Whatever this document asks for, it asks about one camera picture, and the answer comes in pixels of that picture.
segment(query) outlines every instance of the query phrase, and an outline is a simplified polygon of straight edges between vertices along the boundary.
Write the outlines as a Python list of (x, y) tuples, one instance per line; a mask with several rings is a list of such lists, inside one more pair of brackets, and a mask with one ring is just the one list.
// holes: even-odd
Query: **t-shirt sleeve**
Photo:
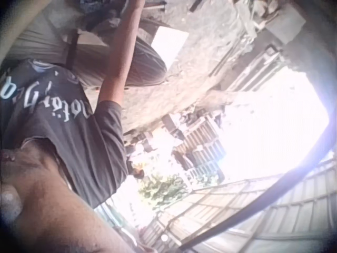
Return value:
[(100, 102), (94, 113), (109, 156), (116, 188), (119, 188), (128, 175), (121, 113), (121, 106), (113, 101)]

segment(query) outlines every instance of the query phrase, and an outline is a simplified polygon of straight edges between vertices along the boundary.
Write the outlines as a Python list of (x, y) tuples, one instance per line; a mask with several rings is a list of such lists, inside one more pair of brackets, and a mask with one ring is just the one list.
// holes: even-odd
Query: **man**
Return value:
[(95, 113), (60, 66), (26, 60), (2, 80), (1, 227), (27, 251), (131, 252), (92, 208), (128, 175), (121, 104), (144, 2), (116, 31)]

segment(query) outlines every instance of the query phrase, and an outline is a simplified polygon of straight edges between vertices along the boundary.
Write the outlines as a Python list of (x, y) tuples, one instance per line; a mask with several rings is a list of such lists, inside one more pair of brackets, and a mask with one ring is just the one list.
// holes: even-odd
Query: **metal rod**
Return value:
[(303, 162), (297, 168), (287, 172), (278, 182), (271, 186), (264, 194), (255, 199), (248, 206), (219, 223), (215, 227), (208, 231), (196, 236), (192, 240), (184, 243), (180, 246), (181, 251), (193, 248), (194, 246), (214, 237), (220, 233), (225, 232), (229, 228), (232, 228), (254, 214), (267, 208), (274, 203), (278, 198), (283, 196), (286, 192), (291, 190), (297, 183), (313, 170), (317, 164), (322, 161), (325, 155), (336, 144), (336, 114), (337, 110), (333, 111), (330, 115), (329, 125), (325, 128), (324, 132), (318, 139), (317, 143), (307, 154)]

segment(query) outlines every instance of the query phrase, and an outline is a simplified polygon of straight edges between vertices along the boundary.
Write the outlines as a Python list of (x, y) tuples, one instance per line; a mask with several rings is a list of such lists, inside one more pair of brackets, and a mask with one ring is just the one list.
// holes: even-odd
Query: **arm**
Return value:
[(131, 66), (144, 4), (145, 0), (130, 0), (122, 22), (116, 30), (111, 45), (108, 74), (103, 81), (98, 103), (114, 101), (122, 104), (123, 102), (124, 86)]

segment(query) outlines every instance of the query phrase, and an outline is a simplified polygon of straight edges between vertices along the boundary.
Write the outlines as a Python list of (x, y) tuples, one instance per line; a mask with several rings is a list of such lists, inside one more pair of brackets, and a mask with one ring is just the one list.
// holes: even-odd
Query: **dirt ground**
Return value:
[[(74, 23), (81, 15), (69, 2), (54, 1), (47, 10), (58, 28)], [(167, 113), (182, 111), (202, 98), (221, 78), (221, 74), (213, 78), (208, 74), (230, 49), (241, 29), (241, 22), (228, 0), (205, 0), (203, 7), (195, 13), (189, 13), (194, 0), (167, 2), (166, 13), (151, 10), (144, 11), (143, 15), (189, 32), (189, 37), (163, 85), (133, 87), (125, 91), (122, 114), (125, 132), (149, 125)], [(98, 93), (88, 91), (87, 96), (94, 109)]]

